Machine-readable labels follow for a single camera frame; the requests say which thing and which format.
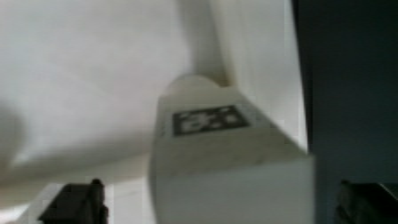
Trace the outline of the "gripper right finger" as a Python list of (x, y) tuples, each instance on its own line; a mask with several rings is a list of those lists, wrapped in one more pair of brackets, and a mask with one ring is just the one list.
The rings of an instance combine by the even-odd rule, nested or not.
[(398, 183), (341, 181), (333, 224), (398, 224)]

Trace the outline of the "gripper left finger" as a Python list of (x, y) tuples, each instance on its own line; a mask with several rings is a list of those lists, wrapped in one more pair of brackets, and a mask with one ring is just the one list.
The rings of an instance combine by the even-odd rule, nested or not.
[(108, 224), (104, 185), (51, 183), (40, 190), (15, 224)]

